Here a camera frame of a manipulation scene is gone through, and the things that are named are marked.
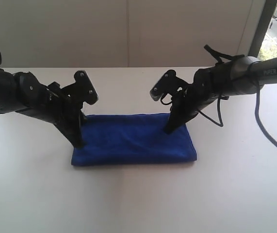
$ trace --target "blue microfiber cloth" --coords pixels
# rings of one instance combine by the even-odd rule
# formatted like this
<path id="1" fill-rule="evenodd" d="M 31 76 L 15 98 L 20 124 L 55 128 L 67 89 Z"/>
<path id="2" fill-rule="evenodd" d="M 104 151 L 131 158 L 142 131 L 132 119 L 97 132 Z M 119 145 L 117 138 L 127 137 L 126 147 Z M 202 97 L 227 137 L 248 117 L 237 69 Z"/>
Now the blue microfiber cloth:
<path id="1" fill-rule="evenodd" d="M 73 166 L 172 164 L 196 160 L 186 125 L 163 132 L 169 114 L 90 115 L 82 126 L 81 149 L 74 148 Z"/>

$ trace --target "cable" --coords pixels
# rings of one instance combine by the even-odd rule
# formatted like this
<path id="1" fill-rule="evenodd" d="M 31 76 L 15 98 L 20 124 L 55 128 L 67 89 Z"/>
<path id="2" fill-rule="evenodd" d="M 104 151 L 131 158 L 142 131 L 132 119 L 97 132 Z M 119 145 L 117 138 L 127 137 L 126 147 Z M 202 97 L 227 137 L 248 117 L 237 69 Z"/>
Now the cable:
<path id="1" fill-rule="evenodd" d="M 213 120 L 212 118 L 210 118 L 208 115 L 204 114 L 203 112 L 201 112 L 200 110 L 198 110 L 198 112 L 204 116 L 207 120 L 210 120 L 212 123 L 214 123 L 215 125 L 218 125 L 219 127 L 223 127 L 224 124 L 222 122 L 222 117 L 221 117 L 221 111 L 220 111 L 220 101 L 221 101 L 222 97 L 221 94 L 218 96 L 218 100 L 217 100 L 217 112 L 218 112 L 218 119 L 219 119 L 219 123 L 216 122 L 215 120 Z"/>
<path id="2" fill-rule="evenodd" d="M 260 85 L 258 80 L 255 80 L 255 85 L 256 85 L 256 108 L 255 108 L 255 118 L 256 118 L 256 122 L 260 128 L 260 130 L 262 131 L 262 133 L 264 134 L 264 136 L 274 145 L 277 147 L 277 141 L 267 132 L 267 130 L 265 129 L 265 127 L 263 126 L 261 120 L 260 120 L 260 116 L 259 116 L 259 106 L 260 106 Z"/>

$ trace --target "tree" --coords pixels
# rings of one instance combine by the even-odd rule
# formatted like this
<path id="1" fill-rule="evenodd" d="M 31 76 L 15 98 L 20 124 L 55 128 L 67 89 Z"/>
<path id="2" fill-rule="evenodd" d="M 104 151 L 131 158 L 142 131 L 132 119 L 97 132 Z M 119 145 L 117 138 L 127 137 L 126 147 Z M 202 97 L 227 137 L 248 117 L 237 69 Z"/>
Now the tree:
<path id="1" fill-rule="evenodd" d="M 277 44 L 262 45 L 258 59 L 266 61 L 275 57 L 277 57 Z"/>

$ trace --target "white table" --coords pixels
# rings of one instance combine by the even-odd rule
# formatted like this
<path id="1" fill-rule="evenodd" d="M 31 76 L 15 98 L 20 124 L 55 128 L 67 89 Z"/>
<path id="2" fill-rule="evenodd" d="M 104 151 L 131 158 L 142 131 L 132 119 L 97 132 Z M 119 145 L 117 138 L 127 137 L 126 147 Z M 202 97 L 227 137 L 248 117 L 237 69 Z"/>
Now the white table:
<path id="1" fill-rule="evenodd" d="M 16 72 L 21 69 L 7 69 Z M 73 82 L 75 68 L 32 68 L 40 82 Z M 176 68 L 191 82 L 197 68 Z M 88 68 L 99 101 L 86 114 L 168 112 L 150 88 L 167 68 Z M 261 118 L 277 139 L 277 85 Z M 53 125 L 0 116 L 0 233 L 277 233 L 277 149 L 254 117 L 255 96 L 222 102 L 224 128 L 187 126 L 198 160 L 184 165 L 74 168 Z M 213 104 L 205 110 L 216 117 Z"/>

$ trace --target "white wall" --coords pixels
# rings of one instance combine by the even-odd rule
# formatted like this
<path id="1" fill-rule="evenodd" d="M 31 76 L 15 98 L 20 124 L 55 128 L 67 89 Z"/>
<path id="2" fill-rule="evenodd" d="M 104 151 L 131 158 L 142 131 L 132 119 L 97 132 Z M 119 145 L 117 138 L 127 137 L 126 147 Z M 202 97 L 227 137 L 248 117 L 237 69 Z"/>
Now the white wall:
<path id="1" fill-rule="evenodd" d="M 5 67 L 210 66 L 247 53 L 264 0 L 0 0 Z"/>
<path id="2" fill-rule="evenodd" d="M 99 101 L 85 113 L 168 112 L 149 96 L 166 70 L 87 69 Z M 176 68 L 188 82 L 196 70 Z M 76 69 L 25 71 L 64 86 Z M 277 149 L 256 125 L 254 108 L 255 96 L 232 97 L 221 103 L 223 128 L 200 116 L 190 121 L 192 164 L 80 169 L 53 125 L 2 115 L 0 233 L 277 233 Z M 216 117 L 215 104 L 204 112 Z M 277 139 L 277 85 L 263 88 L 260 112 Z"/>

